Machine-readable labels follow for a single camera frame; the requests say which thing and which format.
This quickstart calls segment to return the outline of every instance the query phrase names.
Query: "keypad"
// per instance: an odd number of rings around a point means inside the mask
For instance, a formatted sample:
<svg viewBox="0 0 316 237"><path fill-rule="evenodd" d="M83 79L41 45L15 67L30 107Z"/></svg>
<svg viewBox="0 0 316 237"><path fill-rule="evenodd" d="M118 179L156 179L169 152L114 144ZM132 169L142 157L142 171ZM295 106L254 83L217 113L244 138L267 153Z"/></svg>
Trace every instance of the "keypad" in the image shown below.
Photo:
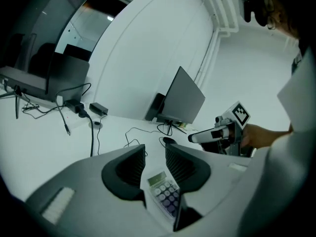
<svg viewBox="0 0 316 237"><path fill-rule="evenodd" d="M165 181L162 185L152 190L153 195L163 206L165 211L172 217L177 216L179 206L179 187L171 180Z"/></svg>

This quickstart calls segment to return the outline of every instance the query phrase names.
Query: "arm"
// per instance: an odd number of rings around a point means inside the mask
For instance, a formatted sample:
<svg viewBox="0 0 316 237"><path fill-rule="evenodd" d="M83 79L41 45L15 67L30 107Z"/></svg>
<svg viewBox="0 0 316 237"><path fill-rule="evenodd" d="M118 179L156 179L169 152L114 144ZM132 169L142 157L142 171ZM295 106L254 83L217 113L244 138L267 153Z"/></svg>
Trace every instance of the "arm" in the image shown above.
<svg viewBox="0 0 316 237"><path fill-rule="evenodd" d="M241 147L252 146L254 148L269 147L279 137L289 134L291 131L275 132L257 125L248 124L243 130Z"/></svg>

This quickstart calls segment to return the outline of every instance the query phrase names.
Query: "computer mouse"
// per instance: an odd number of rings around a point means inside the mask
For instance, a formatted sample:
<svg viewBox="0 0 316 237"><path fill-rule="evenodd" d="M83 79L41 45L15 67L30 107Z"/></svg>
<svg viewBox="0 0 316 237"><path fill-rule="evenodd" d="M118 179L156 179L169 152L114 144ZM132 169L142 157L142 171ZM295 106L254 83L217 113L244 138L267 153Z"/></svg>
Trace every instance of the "computer mouse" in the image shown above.
<svg viewBox="0 0 316 237"><path fill-rule="evenodd" d="M174 139L168 138L168 137L164 137L163 142L166 144L177 144L177 142Z"/></svg>

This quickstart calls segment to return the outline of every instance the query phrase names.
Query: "white desk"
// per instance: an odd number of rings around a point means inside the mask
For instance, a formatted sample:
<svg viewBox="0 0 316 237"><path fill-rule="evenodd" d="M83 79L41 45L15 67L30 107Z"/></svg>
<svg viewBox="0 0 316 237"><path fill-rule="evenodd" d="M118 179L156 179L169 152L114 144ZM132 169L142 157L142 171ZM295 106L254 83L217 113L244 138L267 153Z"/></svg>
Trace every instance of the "white desk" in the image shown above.
<svg viewBox="0 0 316 237"><path fill-rule="evenodd" d="M20 101L20 108L23 105L24 101ZM57 111L40 119L33 119L20 111L19 119L16 120L14 110L14 98L0 99L0 172L10 192L25 201L35 189L55 174L75 161L90 156L91 129L87 118L80 119L67 108L62 112L70 127L71 136L67 135ZM37 116L39 113L32 111L32 114ZM89 114L93 120L100 120L96 115ZM102 124L103 128L99 134L100 154L126 145L125 132L132 127L147 131L157 129L157 125L147 121L114 116L103 118ZM97 130L94 131L94 155L96 155ZM136 129L127 134L129 142L138 139L141 144L145 144L148 153L146 172L151 172L151 168L155 168L158 162L164 159L165 149L158 140L163 136L161 133L146 133ZM173 129L171 138L178 144L201 149L200 145L190 143L187 137L188 135ZM137 145L137 142L134 141L131 145Z"/></svg>

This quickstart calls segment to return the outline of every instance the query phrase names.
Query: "black stand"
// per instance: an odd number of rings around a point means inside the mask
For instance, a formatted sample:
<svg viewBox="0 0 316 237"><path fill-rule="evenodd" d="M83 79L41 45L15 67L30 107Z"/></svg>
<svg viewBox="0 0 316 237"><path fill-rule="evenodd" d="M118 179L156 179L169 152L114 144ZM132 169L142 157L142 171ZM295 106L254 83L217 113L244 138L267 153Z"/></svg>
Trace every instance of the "black stand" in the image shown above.
<svg viewBox="0 0 316 237"><path fill-rule="evenodd" d="M170 130L171 130L171 128L172 128L172 121L169 121L169 122L168 122L168 125L169 125L169 129L168 129L167 135L170 136L170 135L169 135L169 132L170 132Z"/></svg>
<svg viewBox="0 0 316 237"><path fill-rule="evenodd" d="M17 87L17 89L15 89L12 92L8 92L3 95L0 95L0 99L5 98L5 97L10 97L10 96L15 96L15 118L18 119L19 118L19 98L22 97L20 88Z"/></svg>
<svg viewBox="0 0 316 237"><path fill-rule="evenodd" d="M10 96L15 96L15 92L12 91L12 92L8 92L8 93L5 93L3 95L0 95L0 99L4 98L4 97L10 97Z"/></svg>
<svg viewBox="0 0 316 237"><path fill-rule="evenodd" d="M179 130L180 132L183 132L184 134L187 134L186 132L182 131L179 127L175 126L174 124L172 124L172 127L176 128L176 129Z"/></svg>

